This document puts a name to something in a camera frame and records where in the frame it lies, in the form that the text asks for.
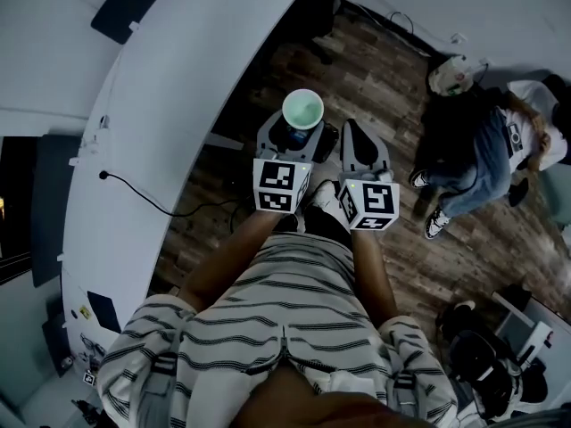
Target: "white striped shirt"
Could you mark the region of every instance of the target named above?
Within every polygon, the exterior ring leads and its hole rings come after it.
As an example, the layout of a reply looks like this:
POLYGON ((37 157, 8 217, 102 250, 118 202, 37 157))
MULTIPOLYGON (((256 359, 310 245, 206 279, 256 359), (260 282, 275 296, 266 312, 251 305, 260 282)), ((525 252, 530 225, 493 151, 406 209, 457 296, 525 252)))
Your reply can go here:
POLYGON ((395 379, 409 376, 426 419, 448 426, 457 400, 417 323, 396 317, 376 330, 352 286, 352 254, 339 243, 273 235, 205 311, 196 314, 169 295, 145 301, 97 376, 105 410, 119 426, 129 418, 133 424, 133 411, 145 419, 138 426, 228 426, 255 386, 286 358, 315 392, 350 389, 391 407, 395 379), (173 348, 172 358, 164 357, 173 348), (162 371, 175 362, 176 383, 162 371), (153 419, 149 401, 159 394, 171 401, 168 413, 153 419))

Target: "pants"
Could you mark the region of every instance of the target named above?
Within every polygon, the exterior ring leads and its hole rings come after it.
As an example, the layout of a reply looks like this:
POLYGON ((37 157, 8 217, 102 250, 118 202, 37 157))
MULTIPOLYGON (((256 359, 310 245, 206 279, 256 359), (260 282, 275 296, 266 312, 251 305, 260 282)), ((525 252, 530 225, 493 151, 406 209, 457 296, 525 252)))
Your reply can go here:
MULTIPOLYGON (((305 217, 305 233, 337 241, 352 251, 351 235, 331 214, 327 214, 317 206, 309 206, 303 216, 305 217)), ((287 222, 283 226, 280 223, 276 231, 295 232, 296 227, 297 224, 294 222, 287 222)))
POLYGON ((508 192, 511 172, 502 134, 505 121, 494 108, 476 131, 473 153, 460 163, 440 162, 428 168, 426 180, 430 185, 448 190, 439 199, 448 218, 466 214, 508 192))

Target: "power cord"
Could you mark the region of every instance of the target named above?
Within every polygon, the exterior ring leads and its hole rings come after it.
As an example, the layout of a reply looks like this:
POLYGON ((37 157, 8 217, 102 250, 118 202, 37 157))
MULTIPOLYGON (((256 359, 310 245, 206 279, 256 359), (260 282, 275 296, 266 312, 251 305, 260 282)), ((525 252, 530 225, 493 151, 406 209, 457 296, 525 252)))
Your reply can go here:
POLYGON ((240 208, 242 208, 244 206, 245 202, 250 200, 250 198, 252 198, 252 196, 248 195, 246 198, 244 198, 243 201, 240 201, 236 205, 235 209, 232 211, 232 214, 230 215, 230 220, 228 221, 228 228, 230 229, 230 234, 234 233, 234 218, 236 217, 236 213, 240 210, 240 208))
POLYGON ((400 16, 402 16, 403 18, 407 18, 407 19, 409 20, 409 22, 410 22, 410 34, 411 34, 411 35, 414 35, 414 24, 412 23, 412 19, 411 19, 409 16, 407 16, 404 12, 393 11, 393 12, 391 13, 391 16, 389 17, 389 21, 390 21, 390 22, 393 22, 393 17, 394 17, 396 14, 400 14, 400 16))
POLYGON ((484 73, 482 73, 482 76, 480 77, 480 79, 478 79, 478 81, 476 82, 476 84, 480 85, 480 83, 482 82, 482 79, 484 79, 485 74, 488 72, 489 69, 490 69, 490 63, 486 63, 486 64, 485 64, 484 73))
POLYGON ((153 202, 152 200, 150 200, 149 198, 144 196, 142 193, 140 193, 135 187, 133 187, 129 182, 127 182, 122 177, 114 175, 114 174, 110 173, 109 171, 102 171, 101 173, 99 173, 99 178, 102 180, 105 180, 108 177, 114 177, 115 179, 119 179, 119 181, 121 181, 122 183, 127 185, 127 187, 129 189, 131 189, 133 192, 135 192, 137 195, 139 195, 143 200, 152 204, 157 210, 159 210, 163 214, 166 214, 167 216, 170 216, 172 218, 189 218, 192 215, 194 215, 196 212, 198 212, 200 210, 200 208, 203 208, 204 206, 222 206, 224 204, 241 201, 240 198, 236 198, 236 199, 232 199, 232 200, 226 200, 225 202, 221 202, 221 203, 203 203, 203 204, 197 206, 196 208, 194 208, 192 211, 188 212, 187 214, 173 214, 172 212, 168 212, 167 210, 165 210, 164 208, 159 206, 157 203, 153 202))

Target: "fiducial marker cube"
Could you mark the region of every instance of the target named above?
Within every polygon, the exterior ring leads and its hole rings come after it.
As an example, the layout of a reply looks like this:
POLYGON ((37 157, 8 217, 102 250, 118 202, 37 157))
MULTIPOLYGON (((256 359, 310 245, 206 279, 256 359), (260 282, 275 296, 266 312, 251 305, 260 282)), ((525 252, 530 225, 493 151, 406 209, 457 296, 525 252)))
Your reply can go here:
POLYGON ((386 230, 399 217, 400 186, 345 180, 339 202, 351 230, 386 230))
POLYGON ((254 159, 256 209, 293 214, 310 185, 311 168, 310 163, 254 159))

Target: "blue jeans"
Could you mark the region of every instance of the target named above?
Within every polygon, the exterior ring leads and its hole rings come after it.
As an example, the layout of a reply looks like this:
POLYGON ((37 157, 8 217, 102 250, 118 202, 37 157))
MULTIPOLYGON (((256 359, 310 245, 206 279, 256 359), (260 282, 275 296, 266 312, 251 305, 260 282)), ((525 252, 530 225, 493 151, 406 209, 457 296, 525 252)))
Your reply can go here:
POLYGON ((428 168, 426 180, 448 190, 439 199, 448 218, 501 198, 509 190, 511 173, 508 148, 502 134, 506 118, 498 108, 478 126, 474 153, 458 163, 441 162, 428 168))

